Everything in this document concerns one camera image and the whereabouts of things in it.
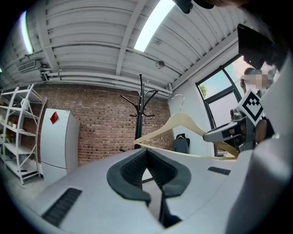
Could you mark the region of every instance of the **metal hook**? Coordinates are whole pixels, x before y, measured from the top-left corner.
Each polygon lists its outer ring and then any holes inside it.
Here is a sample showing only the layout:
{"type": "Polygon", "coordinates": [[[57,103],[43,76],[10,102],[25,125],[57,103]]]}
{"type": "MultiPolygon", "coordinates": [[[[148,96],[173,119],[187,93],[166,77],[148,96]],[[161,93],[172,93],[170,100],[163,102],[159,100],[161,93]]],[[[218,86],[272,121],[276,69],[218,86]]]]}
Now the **metal hook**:
{"type": "MultiPolygon", "coordinates": [[[[174,97],[172,97],[171,99],[175,98],[176,96],[181,96],[181,97],[183,97],[183,95],[181,95],[181,94],[176,94],[176,95],[175,95],[174,97]]],[[[182,102],[182,104],[181,104],[181,106],[180,106],[180,112],[181,112],[181,107],[182,107],[183,103],[184,103],[184,97],[183,97],[183,102],[182,102]]]]}

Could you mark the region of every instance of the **fluorescent light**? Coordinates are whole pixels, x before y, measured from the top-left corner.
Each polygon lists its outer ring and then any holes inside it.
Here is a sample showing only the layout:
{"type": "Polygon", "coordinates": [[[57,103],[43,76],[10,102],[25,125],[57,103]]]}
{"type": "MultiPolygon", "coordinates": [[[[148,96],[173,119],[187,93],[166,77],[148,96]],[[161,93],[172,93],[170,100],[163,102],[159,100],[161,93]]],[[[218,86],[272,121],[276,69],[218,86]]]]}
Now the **fluorescent light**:
{"type": "Polygon", "coordinates": [[[20,17],[20,29],[22,31],[22,39],[27,49],[27,53],[33,53],[33,48],[31,45],[31,41],[29,39],[28,31],[27,31],[27,21],[26,21],[26,13],[27,11],[23,12],[22,16],[20,17]]]}
{"type": "Polygon", "coordinates": [[[144,25],[134,49],[145,51],[147,45],[149,44],[152,36],[155,34],[157,28],[162,23],[163,19],[173,8],[175,3],[172,0],[160,0],[155,9],[152,11],[150,17],[148,18],[146,24],[144,25]]]}

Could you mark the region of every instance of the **brick wall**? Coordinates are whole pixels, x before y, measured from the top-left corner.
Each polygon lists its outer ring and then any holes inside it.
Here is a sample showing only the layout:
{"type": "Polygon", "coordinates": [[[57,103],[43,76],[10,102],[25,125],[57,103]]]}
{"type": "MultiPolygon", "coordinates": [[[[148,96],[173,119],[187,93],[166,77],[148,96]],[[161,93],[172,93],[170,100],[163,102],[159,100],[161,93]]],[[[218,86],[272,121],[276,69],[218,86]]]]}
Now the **brick wall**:
{"type": "MultiPolygon", "coordinates": [[[[120,153],[120,147],[125,150],[133,149],[136,118],[129,115],[135,114],[136,111],[120,95],[123,94],[132,102],[137,103],[137,94],[87,85],[46,85],[35,87],[35,90],[42,97],[48,98],[47,108],[69,110],[74,117],[80,120],[78,141],[80,165],[120,153]]],[[[39,108],[34,106],[33,111],[39,113],[39,108]]],[[[170,118],[167,101],[159,98],[148,103],[146,114],[148,113],[156,116],[144,117],[142,135],[159,129],[170,118]]],[[[35,132],[33,120],[26,118],[23,128],[35,132]]],[[[170,130],[151,139],[147,144],[172,150],[173,141],[174,134],[170,130]]],[[[34,145],[34,139],[23,136],[22,144],[31,148],[34,145]]]]}

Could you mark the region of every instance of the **white refrigerator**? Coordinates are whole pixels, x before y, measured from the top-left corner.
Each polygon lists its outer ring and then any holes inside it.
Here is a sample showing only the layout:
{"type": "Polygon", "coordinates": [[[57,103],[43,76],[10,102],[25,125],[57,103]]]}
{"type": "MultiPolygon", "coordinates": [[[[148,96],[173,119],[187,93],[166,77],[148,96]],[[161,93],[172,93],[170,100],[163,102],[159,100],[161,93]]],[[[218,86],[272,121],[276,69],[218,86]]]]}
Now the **white refrigerator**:
{"type": "Polygon", "coordinates": [[[70,111],[46,109],[41,131],[41,164],[44,182],[53,184],[78,167],[80,122],[70,111]],[[54,113],[58,119],[50,120],[54,113]]]}

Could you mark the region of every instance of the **floor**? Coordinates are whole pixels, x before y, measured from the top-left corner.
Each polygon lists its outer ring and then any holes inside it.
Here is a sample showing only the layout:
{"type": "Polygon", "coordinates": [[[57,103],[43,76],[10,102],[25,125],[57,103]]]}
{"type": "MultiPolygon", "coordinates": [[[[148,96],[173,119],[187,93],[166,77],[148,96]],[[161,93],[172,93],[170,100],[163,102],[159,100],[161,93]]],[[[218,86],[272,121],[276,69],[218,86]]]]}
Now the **floor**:
{"type": "Polygon", "coordinates": [[[22,185],[19,178],[9,169],[6,169],[1,160],[0,171],[10,195],[19,198],[28,206],[30,206],[33,200],[45,189],[43,178],[38,176],[25,180],[24,185],[22,185]]]}

